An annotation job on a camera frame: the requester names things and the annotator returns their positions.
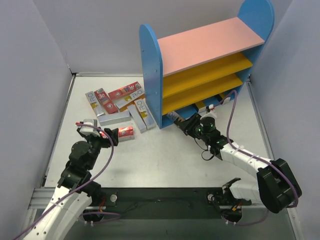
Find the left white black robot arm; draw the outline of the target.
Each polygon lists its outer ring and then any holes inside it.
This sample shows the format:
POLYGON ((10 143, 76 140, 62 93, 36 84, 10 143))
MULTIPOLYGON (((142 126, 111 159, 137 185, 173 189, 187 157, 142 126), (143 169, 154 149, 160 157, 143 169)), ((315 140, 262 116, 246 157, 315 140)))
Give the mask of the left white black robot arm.
POLYGON ((72 145, 68 162, 42 215, 16 239, 63 240, 84 210, 103 199, 102 187, 90 171, 102 148, 114 149, 119 144, 119 130, 85 122, 76 125, 83 140, 72 145))

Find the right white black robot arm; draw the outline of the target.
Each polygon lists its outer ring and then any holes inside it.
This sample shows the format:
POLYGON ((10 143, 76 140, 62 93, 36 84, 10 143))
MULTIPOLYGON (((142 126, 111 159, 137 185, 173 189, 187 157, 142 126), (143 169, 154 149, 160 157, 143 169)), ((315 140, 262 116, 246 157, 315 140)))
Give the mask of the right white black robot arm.
POLYGON ((221 192, 225 203, 251 200, 263 203, 272 213, 279 213, 297 203, 302 196, 302 190, 285 160, 259 157, 244 149, 217 130, 213 117, 201 117, 195 113, 188 119, 177 118, 174 124, 185 135, 203 141, 214 157, 233 164, 256 179, 256 183, 236 179, 225 184, 221 192))

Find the silver RO toothpaste box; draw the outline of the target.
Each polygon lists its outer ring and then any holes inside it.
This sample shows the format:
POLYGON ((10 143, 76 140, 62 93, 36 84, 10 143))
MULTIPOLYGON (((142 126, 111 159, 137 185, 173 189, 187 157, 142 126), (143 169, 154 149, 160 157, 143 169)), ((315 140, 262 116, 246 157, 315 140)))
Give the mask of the silver RO toothpaste box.
POLYGON ((198 101, 194 105, 195 105, 197 112, 199 114, 206 111, 207 106, 205 105, 205 103, 203 101, 198 101))

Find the silver RO box table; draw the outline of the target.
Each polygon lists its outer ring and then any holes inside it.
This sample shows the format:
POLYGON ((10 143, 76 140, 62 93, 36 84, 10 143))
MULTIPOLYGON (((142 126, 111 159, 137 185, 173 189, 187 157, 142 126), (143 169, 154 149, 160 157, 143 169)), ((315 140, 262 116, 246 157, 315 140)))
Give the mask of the silver RO box table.
POLYGON ((224 93, 218 94, 217 99, 219 100, 220 104, 227 104, 231 100, 231 98, 228 95, 225 95, 224 93))

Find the black toothpaste box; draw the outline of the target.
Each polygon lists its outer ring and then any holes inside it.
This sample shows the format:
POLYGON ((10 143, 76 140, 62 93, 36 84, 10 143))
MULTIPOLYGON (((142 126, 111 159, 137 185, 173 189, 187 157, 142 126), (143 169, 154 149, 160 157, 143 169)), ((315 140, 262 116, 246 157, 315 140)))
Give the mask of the black toothpaste box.
POLYGON ((171 111, 166 115, 178 128, 181 128, 181 124, 186 120, 175 111, 171 111))

